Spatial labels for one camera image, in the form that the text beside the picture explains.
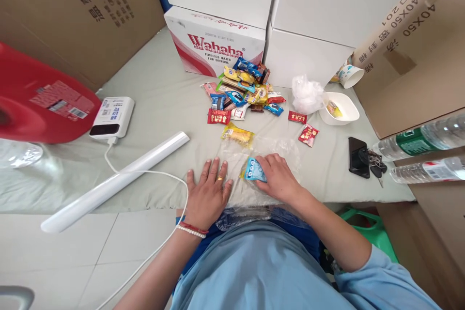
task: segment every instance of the red string bracelet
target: red string bracelet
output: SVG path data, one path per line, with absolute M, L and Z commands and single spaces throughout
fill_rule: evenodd
M 208 234 L 208 230 L 202 230 L 202 229 L 196 228 L 195 226 L 184 223 L 183 221 L 181 223 L 179 223 L 179 225 L 181 225 L 182 227 L 191 229 L 193 231 L 197 231 L 198 233 L 201 233 L 201 234 L 204 234 L 204 235 Z

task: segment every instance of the person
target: person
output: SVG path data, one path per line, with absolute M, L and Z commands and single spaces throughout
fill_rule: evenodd
M 255 221 L 219 234 L 197 255 L 207 239 L 176 229 L 116 310 L 163 310 L 174 287 L 171 309 L 440 309 L 404 267 L 305 190 L 284 158 L 257 160 L 267 178 L 258 188 L 295 210 L 343 270 L 335 275 L 339 291 L 301 241 L 271 221 Z M 208 160 L 198 184 L 193 170 L 187 173 L 184 222 L 201 231 L 214 226 L 233 187 L 232 180 L 223 184 L 227 162 L 218 167 L 218 158 Z

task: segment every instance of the charging cable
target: charging cable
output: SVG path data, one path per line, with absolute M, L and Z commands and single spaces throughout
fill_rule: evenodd
M 165 173 L 165 172 L 159 172 L 159 171 L 150 171 L 150 170 L 139 170 L 139 171 L 128 171 L 128 172 L 119 172 L 118 170 L 116 170 L 114 168 L 114 166 L 111 164 L 110 160 L 108 159 L 108 153 L 110 151 L 110 149 L 113 147 L 114 144 L 116 144 L 116 142 L 118 141 L 118 137 L 111 137 L 108 139 L 108 149 L 107 151 L 105 151 L 105 160 L 107 161 L 108 165 L 110 166 L 110 168 L 113 170 L 113 172 L 115 173 L 134 173 L 134 172 L 139 172 L 139 173 L 155 173 L 155 174 L 164 174 L 164 175 L 167 175 L 168 177 L 171 177 L 173 179 L 176 179 L 177 181 L 180 181 L 181 183 L 184 184 L 184 186 L 186 187 L 186 204 L 184 205 L 184 209 L 183 209 L 183 213 L 181 214 L 181 219 L 182 217 L 184 217 L 184 213 L 186 213 L 186 207 L 187 207 L 187 199 L 189 198 L 189 188 L 187 187 L 187 183 L 185 181 L 183 181 L 182 179 L 176 177 L 176 176 L 173 176 L 172 174 L 169 174 L 169 173 Z M 139 267 L 136 269 L 136 271 L 134 271 L 134 273 L 129 276 L 129 278 L 120 286 L 120 288 L 118 288 L 112 295 L 110 295 L 110 297 L 105 300 L 102 305 L 100 305 L 96 310 L 101 310 L 106 304 L 108 304 L 109 301 L 111 301 L 115 295 L 117 295 L 129 282 L 130 280 L 132 280 L 132 278 L 142 269 L 142 267 L 149 261 L 152 259 L 152 257 L 154 255 L 156 255 L 158 253 L 159 250 L 161 250 L 161 248 L 167 243 L 167 241 L 171 238 L 171 236 L 174 234 L 174 232 L 176 231 L 176 227 L 174 227 L 174 230 L 173 232 L 168 236 L 168 238 L 160 245 L 160 247 L 158 247 L 146 260 L 144 260 L 142 262 L 141 265 L 139 265 Z

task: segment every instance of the white tube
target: white tube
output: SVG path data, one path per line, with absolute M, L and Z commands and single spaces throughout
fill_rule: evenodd
M 42 231 L 45 231 L 46 233 L 61 233 L 63 230 L 76 223 L 83 216 L 103 204 L 125 186 L 143 175 L 143 172 L 124 172 L 149 170 L 158 162 L 173 153 L 176 149 L 186 144 L 189 140 L 189 137 L 184 132 L 175 134 L 170 139 L 161 143 L 156 148 L 153 148 L 151 151 L 126 166 L 123 170 L 121 170 L 122 173 L 114 174 L 103 183 L 88 191 L 79 199 L 70 203 L 65 208 L 59 210 L 57 213 L 45 220 L 40 225 Z

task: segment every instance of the white bowl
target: white bowl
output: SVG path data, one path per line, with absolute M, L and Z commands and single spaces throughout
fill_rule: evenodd
M 342 126 L 352 121 L 358 120 L 360 117 L 360 113 L 357 110 L 357 107 L 352 102 L 352 100 L 343 93 L 337 92 L 325 92 L 323 94 L 323 100 L 325 102 L 325 107 L 320 109 L 318 112 L 320 113 L 321 118 L 323 121 L 332 126 Z M 329 101 L 334 102 L 342 113 L 341 118 L 335 118 L 332 116 L 326 106 L 328 105 Z

